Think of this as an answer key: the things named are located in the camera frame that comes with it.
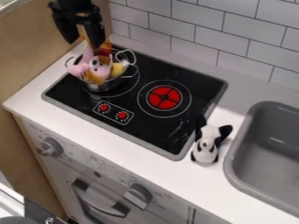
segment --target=black and white stuffed animal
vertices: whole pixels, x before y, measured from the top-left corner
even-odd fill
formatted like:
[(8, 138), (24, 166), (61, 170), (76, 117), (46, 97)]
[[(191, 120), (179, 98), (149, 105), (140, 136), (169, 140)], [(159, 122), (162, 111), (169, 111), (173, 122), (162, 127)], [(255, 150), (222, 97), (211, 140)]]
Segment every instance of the black and white stuffed animal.
[(210, 164), (218, 161), (221, 143), (233, 131), (232, 125), (215, 127), (206, 124), (206, 119), (201, 115), (195, 129), (195, 145), (191, 152), (191, 160), (200, 164)]

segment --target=toy stove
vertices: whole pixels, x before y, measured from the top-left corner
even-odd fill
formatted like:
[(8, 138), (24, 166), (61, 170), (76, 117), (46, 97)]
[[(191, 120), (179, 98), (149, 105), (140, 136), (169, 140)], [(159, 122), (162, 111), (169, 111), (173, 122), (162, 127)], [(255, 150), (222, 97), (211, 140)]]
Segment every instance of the toy stove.
[(211, 114), (226, 84), (137, 52), (136, 58), (139, 72), (114, 90), (91, 93), (66, 74), (42, 97), (144, 148), (180, 160), (194, 141), (198, 115)]

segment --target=tile backsplash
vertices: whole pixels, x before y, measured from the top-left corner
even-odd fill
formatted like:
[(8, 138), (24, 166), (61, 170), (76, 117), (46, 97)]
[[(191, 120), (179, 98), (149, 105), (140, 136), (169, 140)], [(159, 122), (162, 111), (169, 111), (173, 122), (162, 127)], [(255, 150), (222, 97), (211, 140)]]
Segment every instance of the tile backsplash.
[(299, 91), (299, 0), (109, 0), (113, 32)]

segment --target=stove control knob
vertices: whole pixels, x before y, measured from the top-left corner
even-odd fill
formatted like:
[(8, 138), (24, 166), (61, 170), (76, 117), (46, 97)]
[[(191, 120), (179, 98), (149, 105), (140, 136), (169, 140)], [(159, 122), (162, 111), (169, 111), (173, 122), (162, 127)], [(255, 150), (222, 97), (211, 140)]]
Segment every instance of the stove control knob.
[(153, 195), (144, 186), (133, 184), (123, 197), (142, 210), (152, 201)]
[(122, 112), (119, 112), (119, 113), (117, 114), (117, 116), (118, 116), (119, 119), (123, 120), (123, 119), (126, 119), (126, 118), (127, 118), (128, 114), (127, 114), (127, 112), (122, 111)]
[(46, 138), (42, 142), (43, 150), (39, 150), (39, 154), (44, 157), (55, 157), (58, 158), (63, 153), (62, 146), (51, 137)]
[(107, 111), (109, 109), (109, 106), (106, 103), (103, 103), (99, 106), (100, 111)]

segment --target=sink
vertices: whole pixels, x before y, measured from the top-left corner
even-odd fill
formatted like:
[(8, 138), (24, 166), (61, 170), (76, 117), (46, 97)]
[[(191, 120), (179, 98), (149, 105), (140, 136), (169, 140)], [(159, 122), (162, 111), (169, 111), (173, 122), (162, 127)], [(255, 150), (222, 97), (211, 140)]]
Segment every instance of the sink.
[(299, 109), (252, 106), (224, 161), (238, 190), (299, 217)]

